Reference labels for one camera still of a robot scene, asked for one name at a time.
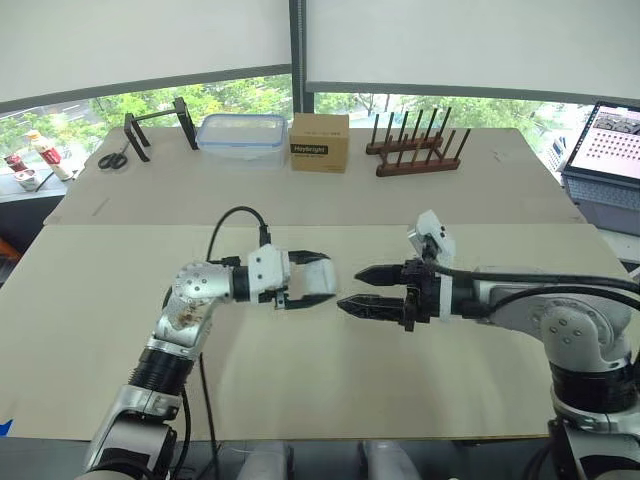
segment beige table surface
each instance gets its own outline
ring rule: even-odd
[[[145,132],[149,163],[129,147],[123,169],[98,169],[100,157],[125,144],[122,129],[112,130],[45,223],[212,225],[239,204],[259,208],[273,225],[407,225],[428,208],[460,224],[584,223],[515,129],[474,129],[456,171],[387,178],[375,176],[379,160],[364,153],[369,129],[351,130],[345,174],[295,172],[288,163],[279,171],[224,170],[192,151],[180,129]]]
[[[451,225],[456,264],[625,276],[589,225]],[[203,226],[48,226],[0,289],[0,423],[11,436],[89,439],[137,364],[167,286],[201,258]],[[255,228],[223,229],[216,256],[254,249]],[[275,244],[334,259],[338,298],[401,295],[352,279],[411,254],[405,227],[273,229]],[[630,329],[638,345],[638,323]],[[292,312],[218,309],[205,347],[219,439],[478,438],[546,434],[543,348],[469,321],[417,325],[350,317],[335,302]],[[200,381],[188,383],[207,438]],[[181,416],[178,420],[181,429]]]

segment blue container lid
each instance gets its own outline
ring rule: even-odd
[[[203,120],[196,140],[209,147],[278,148],[286,128],[282,115],[214,113]]]

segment scissors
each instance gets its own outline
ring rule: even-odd
[[[128,161],[127,157],[124,154],[128,146],[129,142],[127,142],[120,153],[114,152],[102,157],[100,160],[98,160],[98,168],[100,170],[107,170],[110,168],[113,170],[119,170],[120,168],[124,167]]]

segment red cup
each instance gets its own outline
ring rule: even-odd
[[[27,169],[27,166],[22,161],[22,158],[20,158],[20,155],[16,153],[12,153],[8,157],[4,157],[4,161],[7,162],[9,168],[14,172],[21,172]]]

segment black metal stand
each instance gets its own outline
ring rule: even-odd
[[[180,121],[180,125],[182,126],[182,130],[184,131],[185,136],[187,137],[187,141],[191,146],[192,150],[198,150],[198,144],[196,143],[196,127],[193,125],[193,121],[191,120],[191,115],[189,115],[189,110],[187,109],[187,104],[184,102],[182,97],[177,97],[173,101],[173,107],[171,110],[165,110],[164,112],[156,112],[149,113],[147,115],[140,115],[139,117],[134,117],[132,113],[127,113],[124,116],[124,134],[127,136],[134,150],[140,157],[140,160],[143,162],[148,162],[151,159],[144,153],[144,150],[140,146],[148,147],[151,145],[147,137],[145,137],[144,133],[142,133],[142,129],[140,128],[141,120],[148,120],[149,118],[161,117],[163,115],[171,115],[175,113],[178,116],[178,120]]]

